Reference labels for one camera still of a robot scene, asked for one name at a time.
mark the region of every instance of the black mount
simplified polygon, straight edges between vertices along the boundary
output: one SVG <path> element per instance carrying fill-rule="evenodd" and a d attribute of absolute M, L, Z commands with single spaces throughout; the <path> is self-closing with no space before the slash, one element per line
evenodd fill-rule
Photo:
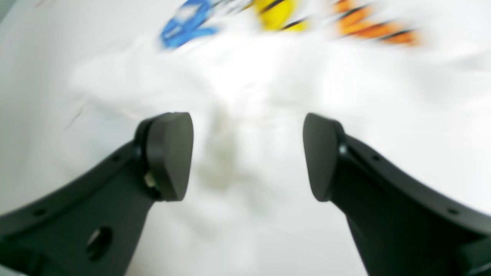
<path fill-rule="evenodd" d="M 411 178 L 335 120 L 308 114 L 310 186 L 348 220 L 370 276 L 491 275 L 491 218 Z"/>
<path fill-rule="evenodd" d="M 153 203 L 184 198 L 192 144 L 188 113 L 141 122 L 92 170 L 0 217 L 0 264 L 29 276 L 123 276 Z"/>

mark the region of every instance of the white fabric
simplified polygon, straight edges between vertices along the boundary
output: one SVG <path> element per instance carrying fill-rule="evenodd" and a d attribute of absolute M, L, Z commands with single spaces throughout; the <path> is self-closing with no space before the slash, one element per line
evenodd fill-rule
<path fill-rule="evenodd" d="M 342 213 L 311 195 L 308 111 L 491 214 L 487 1 L 383 2 L 423 27 L 419 50 L 334 39 L 329 26 L 260 34 L 245 12 L 161 51 L 180 4 L 16 4 L 0 28 L 0 213 L 77 177 L 143 118 L 179 110 L 195 126 L 188 194 L 154 205 L 128 275 L 365 275 Z"/>

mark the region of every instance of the circular hole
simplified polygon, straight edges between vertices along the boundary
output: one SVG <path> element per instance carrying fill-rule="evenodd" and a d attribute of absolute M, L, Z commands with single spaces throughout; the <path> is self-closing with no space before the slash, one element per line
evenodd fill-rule
<path fill-rule="evenodd" d="M 452 208 L 448 208 L 448 212 L 452 215 L 458 215 L 459 214 L 459 211 L 455 210 L 455 209 L 452 209 Z"/>
<path fill-rule="evenodd" d="M 100 259 L 109 249 L 112 240 L 112 231 L 109 227 L 102 227 L 94 231 L 87 242 L 87 257 L 91 261 Z"/>
<path fill-rule="evenodd" d="M 35 217 L 40 217 L 42 215 L 44 215 L 46 213 L 46 209 L 38 209 L 36 211 L 34 211 L 32 214 L 35 216 Z"/>

